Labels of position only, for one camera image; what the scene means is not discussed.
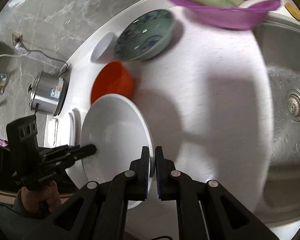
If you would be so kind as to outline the left hand dark sleeve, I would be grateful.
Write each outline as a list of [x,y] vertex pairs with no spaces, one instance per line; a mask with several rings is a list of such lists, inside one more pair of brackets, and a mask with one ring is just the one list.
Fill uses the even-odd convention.
[[22,187],[21,202],[29,213],[37,213],[44,206],[52,213],[62,205],[55,181],[44,186],[42,191],[29,191],[26,187]]

